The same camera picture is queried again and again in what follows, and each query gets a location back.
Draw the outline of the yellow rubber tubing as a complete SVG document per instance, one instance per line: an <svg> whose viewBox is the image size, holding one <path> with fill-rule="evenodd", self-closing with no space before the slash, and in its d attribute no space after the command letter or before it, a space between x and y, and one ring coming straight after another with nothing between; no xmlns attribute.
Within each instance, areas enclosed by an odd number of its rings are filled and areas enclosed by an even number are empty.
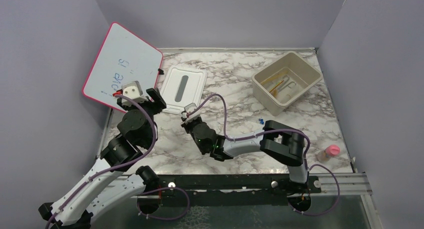
<svg viewBox="0 0 424 229"><path fill-rule="evenodd" d="M274 97L278 94L278 88L290 80L287 72L278 73L264 80L261 85Z"/></svg>

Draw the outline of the pink capped bottle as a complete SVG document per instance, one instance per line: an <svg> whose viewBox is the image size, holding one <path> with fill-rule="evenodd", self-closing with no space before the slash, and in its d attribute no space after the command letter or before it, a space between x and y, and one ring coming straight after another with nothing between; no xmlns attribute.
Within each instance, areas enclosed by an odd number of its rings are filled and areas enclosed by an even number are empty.
<svg viewBox="0 0 424 229"><path fill-rule="evenodd" d="M341 152L341 149L337 145L329 145L326 149L321 150L316 158L320 163L326 163L331 158L336 157Z"/></svg>

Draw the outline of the pink framed whiteboard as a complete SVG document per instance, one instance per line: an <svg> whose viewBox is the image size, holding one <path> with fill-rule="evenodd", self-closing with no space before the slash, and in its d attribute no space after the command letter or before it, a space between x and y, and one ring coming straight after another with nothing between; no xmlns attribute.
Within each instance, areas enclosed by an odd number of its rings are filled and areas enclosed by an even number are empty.
<svg viewBox="0 0 424 229"><path fill-rule="evenodd" d="M144 90L154 88L163 58L160 50L113 22L85 80L82 94L120 111L113 94L131 81L138 81Z"/></svg>

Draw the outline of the white plastic bin lid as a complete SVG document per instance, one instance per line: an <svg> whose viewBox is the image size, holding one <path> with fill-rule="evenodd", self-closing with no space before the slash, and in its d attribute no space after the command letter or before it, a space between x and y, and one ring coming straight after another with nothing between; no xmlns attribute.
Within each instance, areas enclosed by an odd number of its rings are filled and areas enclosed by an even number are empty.
<svg viewBox="0 0 424 229"><path fill-rule="evenodd" d="M171 67L165 74L160 94L166 103L165 113L180 114L184 107L200 104L208 73L190 67Z"/></svg>

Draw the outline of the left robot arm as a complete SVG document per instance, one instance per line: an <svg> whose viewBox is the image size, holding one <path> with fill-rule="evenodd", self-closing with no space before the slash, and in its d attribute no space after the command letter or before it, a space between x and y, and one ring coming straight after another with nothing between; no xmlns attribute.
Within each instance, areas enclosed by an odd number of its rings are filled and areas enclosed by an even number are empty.
<svg viewBox="0 0 424 229"><path fill-rule="evenodd" d="M154 115L167 107L157 88L144 96L136 86L124 86L115 93L117 104L126 113L117 128L119 134L101 151L92 168L64 196L43 203L38 211L48 229L89 229L107 211L137 194L152 194L159 187L159 177L149 166L117 185L109 185L121 177L135 162L151 152L158 139Z"/></svg>

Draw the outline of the beige plastic bin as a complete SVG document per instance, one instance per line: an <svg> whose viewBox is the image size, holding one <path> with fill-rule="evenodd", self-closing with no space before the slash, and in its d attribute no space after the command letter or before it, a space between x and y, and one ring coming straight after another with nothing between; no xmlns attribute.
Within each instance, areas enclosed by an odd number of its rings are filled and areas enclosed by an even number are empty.
<svg viewBox="0 0 424 229"><path fill-rule="evenodd" d="M252 76L253 96L273 116L279 115L323 79L300 54L288 51Z"/></svg>

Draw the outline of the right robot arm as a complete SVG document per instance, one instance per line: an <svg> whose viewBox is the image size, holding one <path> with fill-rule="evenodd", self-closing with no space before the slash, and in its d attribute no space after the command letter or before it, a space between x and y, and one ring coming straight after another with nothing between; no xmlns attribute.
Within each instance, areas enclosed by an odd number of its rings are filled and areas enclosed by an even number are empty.
<svg viewBox="0 0 424 229"><path fill-rule="evenodd" d="M191 135L201 154L223 162L240 155L263 152L287 166L289 188L300 193L309 185L305 159L310 139L300 130L274 120L267 120L262 129L237 138L217 134L199 115L182 113L181 127Z"/></svg>

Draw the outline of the metal crucible tongs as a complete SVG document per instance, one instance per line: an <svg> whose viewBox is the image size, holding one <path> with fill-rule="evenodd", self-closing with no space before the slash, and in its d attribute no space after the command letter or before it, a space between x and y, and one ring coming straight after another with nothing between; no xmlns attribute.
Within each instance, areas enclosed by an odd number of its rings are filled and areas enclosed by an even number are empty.
<svg viewBox="0 0 424 229"><path fill-rule="evenodd" d="M297 88L297 82L289 79L287 82L284 82L283 85L281 85L277 89L277 95L288 95L293 92Z"/></svg>

